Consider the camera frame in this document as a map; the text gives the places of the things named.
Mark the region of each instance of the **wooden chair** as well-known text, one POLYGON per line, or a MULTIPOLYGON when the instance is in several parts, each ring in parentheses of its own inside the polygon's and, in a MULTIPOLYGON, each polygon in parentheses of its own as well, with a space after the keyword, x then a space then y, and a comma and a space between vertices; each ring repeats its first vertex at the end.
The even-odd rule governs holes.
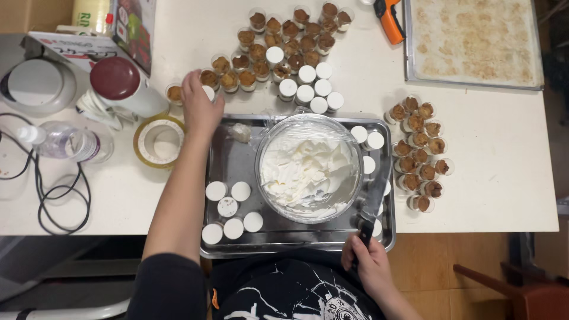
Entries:
POLYGON ((455 264, 453 269, 456 273, 473 279, 510 298, 515 320, 569 319, 568 287, 509 264, 501 263, 500 265, 502 269, 517 272, 539 283, 517 287, 459 264, 455 264))

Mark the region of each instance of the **red lid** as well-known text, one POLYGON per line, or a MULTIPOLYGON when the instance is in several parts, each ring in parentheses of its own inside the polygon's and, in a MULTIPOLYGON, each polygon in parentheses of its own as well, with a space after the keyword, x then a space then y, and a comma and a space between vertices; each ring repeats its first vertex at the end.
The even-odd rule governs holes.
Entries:
POLYGON ((93 90, 105 99, 123 100, 132 96, 141 82, 136 66, 125 58, 104 58, 89 76, 93 90))

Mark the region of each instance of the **water bottle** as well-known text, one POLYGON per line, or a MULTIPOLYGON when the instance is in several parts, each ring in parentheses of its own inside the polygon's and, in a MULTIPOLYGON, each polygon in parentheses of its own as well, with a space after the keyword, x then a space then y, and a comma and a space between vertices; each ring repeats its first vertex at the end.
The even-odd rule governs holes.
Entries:
POLYGON ((31 143, 41 156, 75 162, 103 162, 114 150, 112 137, 78 129, 63 121, 24 126, 18 129, 17 136, 20 141, 31 143))

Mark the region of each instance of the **black cable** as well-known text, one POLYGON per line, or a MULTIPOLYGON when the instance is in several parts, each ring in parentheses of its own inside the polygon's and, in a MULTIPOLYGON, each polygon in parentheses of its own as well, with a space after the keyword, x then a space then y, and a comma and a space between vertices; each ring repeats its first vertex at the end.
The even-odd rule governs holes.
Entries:
MULTIPOLYGON (((31 122, 29 122, 28 119, 26 119, 26 118, 24 118, 18 114, 15 114, 15 113, 0 113, 0 117, 2 117, 2 116, 16 117, 16 118, 24 121, 25 123, 27 123, 29 125, 33 125, 31 122)), ((10 141, 15 143, 20 149, 22 149, 22 151, 24 151, 28 155, 28 157, 26 159, 26 164, 24 165, 24 168, 22 169, 22 171, 20 171, 20 173, 18 173, 17 175, 15 175, 13 177, 8 177, 8 178, 0 177, 0 180, 15 179, 15 178, 21 176, 22 174, 24 174, 26 172, 26 170, 28 169, 28 167, 30 165, 30 162, 34 163, 34 165, 35 165, 35 169, 34 169, 35 188, 36 188, 36 193, 38 194, 38 199, 39 199, 38 223, 41 226, 41 228, 44 229, 50 235, 62 235, 62 234, 63 235, 70 235, 70 234, 77 232, 80 229, 82 229, 86 225, 87 220, 89 220, 89 214, 90 214, 90 209, 91 209, 91 189, 89 188, 89 182, 87 181, 87 177, 85 176, 85 173, 83 172, 83 168, 81 167, 81 163, 77 162, 77 176, 75 177, 75 180, 73 181, 73 183, 70 186, 66 186, 64 184, 61 184, 61 185, 58 185, 58 186, 55 186, 55 187, 49 189, 47 192, 44 192, 42 172, 39 170, 39 158, 40 158, 39 154, 35 153, 33 149, 30 151, 26 150, 26 148, 24 146, 22 146, 22 144, 18 140, 16 140, 14 137, 12 137, 9 134, 0 130, 0 143, 2 143, 3 137, 8 138, 10 141), (85 187, 87 188, 87 197, 85 197, 79 190, 77 190, 75 188, 75 185, 77 185, 77 182, 79 181, 79 179, 81 177, 83 177, 83 181, 85 181, 85 187), (49 196, 55 190, 62 189, 62 188, 65 188, 67 190, 64 193, 62 193, 61 195, 53 196, 53 197, 49 196), (60 199, 64 196, 66 196, 67 194, 69 194, 71 191, 74 191, 75 193, 79 194, 83 198, 83 201, 85 201, 85 205, 86 205, 85 218, 79 224, 79 226, 77 226, 76 228, 66 228, 66 227, 61 226, 59 223, 57 223, 55 221, 55 219, 53 219, 53 217, 50 215, 50 213, 47 211, 47 208, 46 208, 46 201, 47 200, 60 199), (51 223, 55 227, 57 227, 60 231, 63 231, 63 233, 56 233, 54 231, 49 230, 43 224, 42 212, 44 212, 47 219, 49 221, 51 221, 51 223)))

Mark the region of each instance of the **hand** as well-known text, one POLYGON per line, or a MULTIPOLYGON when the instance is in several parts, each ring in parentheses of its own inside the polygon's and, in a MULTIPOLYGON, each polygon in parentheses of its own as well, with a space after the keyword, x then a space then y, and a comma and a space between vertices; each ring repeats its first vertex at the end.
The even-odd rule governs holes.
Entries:
POLYGON ((211 103, 201 87, 200 74, 201 70, 194 70, 182 82, 185 129, 192 138, 210 140, 223 116, 225 99, 220 94, 215 103, 211 103))
POLYGON ((391 268, 384 246, 371 238, 369 249, 365 247, 357 234, 348 236, 342 248, 342 266, 346 271, 352 267, 354 254, 359 260, 357 273, 365 291, 377 303, 393 292, 397 292, 391 277, 391 268))

